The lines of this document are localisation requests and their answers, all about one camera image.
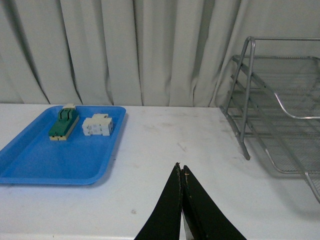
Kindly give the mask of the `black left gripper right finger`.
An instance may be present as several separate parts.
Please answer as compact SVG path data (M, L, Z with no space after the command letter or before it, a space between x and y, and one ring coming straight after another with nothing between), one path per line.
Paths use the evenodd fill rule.
M182 170L182 214L187 240L244 240L185 165Z

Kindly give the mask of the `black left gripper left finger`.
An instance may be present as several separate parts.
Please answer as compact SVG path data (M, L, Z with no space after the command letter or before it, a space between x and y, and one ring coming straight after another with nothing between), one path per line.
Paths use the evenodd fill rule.
M182 171L177 162L136 240L178 240L182 215Z

